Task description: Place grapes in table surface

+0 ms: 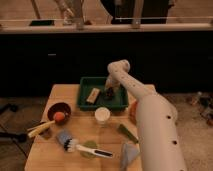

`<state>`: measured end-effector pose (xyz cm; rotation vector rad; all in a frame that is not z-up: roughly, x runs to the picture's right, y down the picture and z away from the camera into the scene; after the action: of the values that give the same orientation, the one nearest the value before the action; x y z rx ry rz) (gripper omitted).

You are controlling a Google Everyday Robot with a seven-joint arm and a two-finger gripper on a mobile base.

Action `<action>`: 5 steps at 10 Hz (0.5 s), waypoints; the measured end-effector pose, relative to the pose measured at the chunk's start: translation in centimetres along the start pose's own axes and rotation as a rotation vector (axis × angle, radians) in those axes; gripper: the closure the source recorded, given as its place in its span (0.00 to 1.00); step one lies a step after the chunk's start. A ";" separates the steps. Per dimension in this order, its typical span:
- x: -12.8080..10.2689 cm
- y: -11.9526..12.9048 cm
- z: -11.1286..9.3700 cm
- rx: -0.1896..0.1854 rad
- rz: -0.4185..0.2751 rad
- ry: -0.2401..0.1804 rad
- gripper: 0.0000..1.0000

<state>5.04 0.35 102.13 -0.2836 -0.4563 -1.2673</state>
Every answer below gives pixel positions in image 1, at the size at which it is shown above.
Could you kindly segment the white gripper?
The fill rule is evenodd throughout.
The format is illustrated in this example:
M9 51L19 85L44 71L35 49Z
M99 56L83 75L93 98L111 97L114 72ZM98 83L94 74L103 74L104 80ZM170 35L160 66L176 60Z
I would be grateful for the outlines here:
M114 79L111 75L109 75L106 79L105 88L113 88L114 90L117 90L120 87L120 83Z

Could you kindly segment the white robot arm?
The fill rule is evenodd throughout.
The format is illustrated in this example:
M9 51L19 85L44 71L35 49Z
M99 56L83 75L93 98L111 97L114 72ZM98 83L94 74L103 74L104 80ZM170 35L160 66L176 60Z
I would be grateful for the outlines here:
M136 125L143 171L187 171L178 140L176 108L155 90L129 74L127 60L112 62L107 70L138 101Z

